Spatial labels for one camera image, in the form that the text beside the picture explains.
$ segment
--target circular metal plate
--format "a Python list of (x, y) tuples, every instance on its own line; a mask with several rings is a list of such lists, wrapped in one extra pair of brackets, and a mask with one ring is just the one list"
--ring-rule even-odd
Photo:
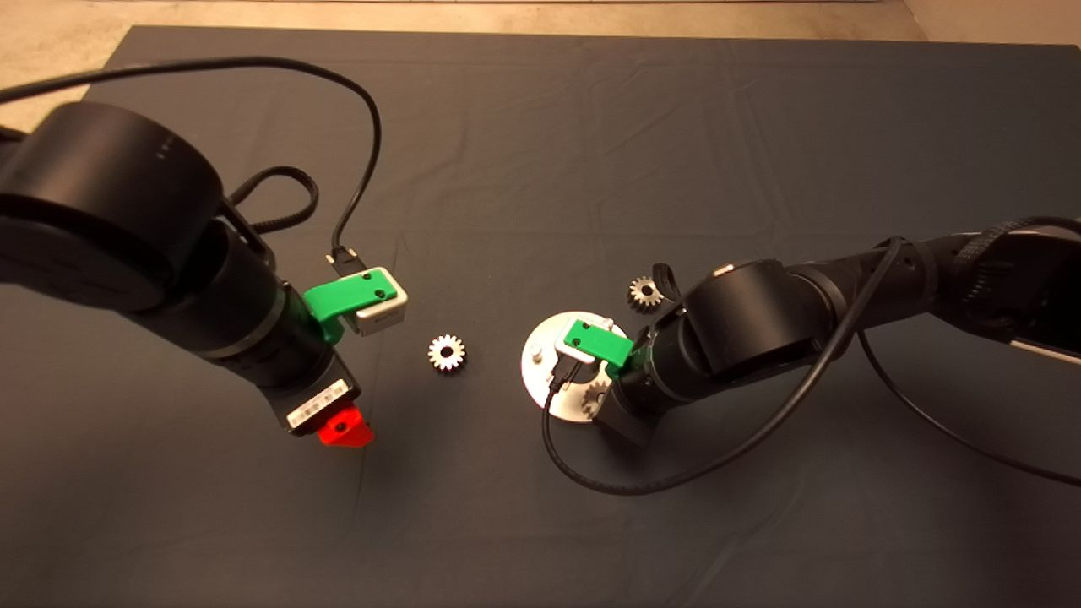
[[(556, 340), (574, 318), (582, 318), (595, 325), (601, 325), (605, 320), (605, 317), (600, 315), (575, 310), (553, 315), (533, 330), (522, 348), (522, 382), (537, 407), (543, 408), (548, 398), (549, 375), (557, 358)], [(627, 336), (618, 326), (612, 326), (612, 331), (624, 338)], [(564, 386), (551, 400), (551, 415), (568, 422), (589, 422), (591, 414), (583, 408), (586, 402), (586, 391), (590, 384), (612, 382), (612, 379), (604, 372), (604, 367), (602, 364), (600, 371), (589, 382), (570, 383)]]

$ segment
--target white label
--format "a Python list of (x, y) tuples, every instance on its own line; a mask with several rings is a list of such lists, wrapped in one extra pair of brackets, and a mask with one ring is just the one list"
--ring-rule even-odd
[(289, 415), (285, 417), (285, 420), (289, 421), (289, 425), (291, 427), (296, 428), (297, 426), (304, 424), (305, 421), (322, 411), (323, 408), (336, 401), (338, 397), (345, 395), (348, 389), (349, 385), (346, 384), (344, 380), (338, 380), (334, 382), (334, 384), (331, 384), (326, 388), (320, 391), (318, 395), (305, 401), (301, 407), (291, 411)]

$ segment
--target spur gear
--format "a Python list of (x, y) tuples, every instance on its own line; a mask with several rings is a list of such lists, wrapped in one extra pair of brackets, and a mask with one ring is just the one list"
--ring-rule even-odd
[(428, 346), (428, 360), (438, 372), (455, 372), (466, 362), (466, 345), (456, 335), (440, 335)]
[(582, 397), (582, 413), (592, 420), (597, 415), (597, 411), (601, 409), (604, 394), (608, 393), (610, 386), (611, 383), (603, 381), (597, 381), (587, 386)]
[(665, 296), (660, 294), (660, 290), (657, 289), (652, 278), (638, 277), (630, 281), (630, 287), (627, 289), (627, 303), (635, 310), (652, 313), (664, 301)]

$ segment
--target gray tablecloth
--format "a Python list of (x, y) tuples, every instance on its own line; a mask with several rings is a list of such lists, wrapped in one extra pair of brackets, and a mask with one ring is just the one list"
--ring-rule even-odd
[[(540, 445), (519, 379), (569, 309), (645, 318), (664, 260), (786, 263), (1033, 213), (1077, 216), (1081, 53), (1068, 47), (135, 28), (114, 64), (277, 54), (342, 70), (386, 119), (346, 232), (411, 295), (341, 351), (378, 435), (283, 435), (250, 385), (106, 312), (0, 287), (2, 606), (1077, 606), (1081, 491), (910, 415), (857, 353), (718, 474), (590, 493)], [(269, 237), (301, 289), (368, 154), (359, 102), (273, 70), (95, 87), (199, 147), (228, 187), (310, 171), (316, 216)], [(253, 219), (298, 207), (276, 184)], [(436, 374), (455, 333), (470, 362)], [(1081, 472), (1075, 368), (932, 318), (877, 330), (899, 381), (988, 445)], [(796, 381), (683, 408), (644, 454), (558, 425), (584, 471), (639, 479), (740, 437)]]

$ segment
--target gear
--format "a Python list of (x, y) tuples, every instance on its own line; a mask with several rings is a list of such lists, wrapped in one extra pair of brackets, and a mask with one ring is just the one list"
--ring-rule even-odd
[(428, 360), (438, 372), (455, 372), (466, 362), (466, 345), (456, 335), (440, 335), (428, 346)]
[(664, 301), (665, 296), (660, 294), (660, 290), (657, 289), (652, 278), (638, 277), (630, 281), (630, 288), (627, 289), (627, 302), (635, 310), (652, 313)]
[(608, 393), (610, 386), (611, 383), (609, 382), (597, 381), (586, 387), (586, 393), (582, 397), (582, 412), (589, 417), (590, 420), (601, 409), (604, 395)]

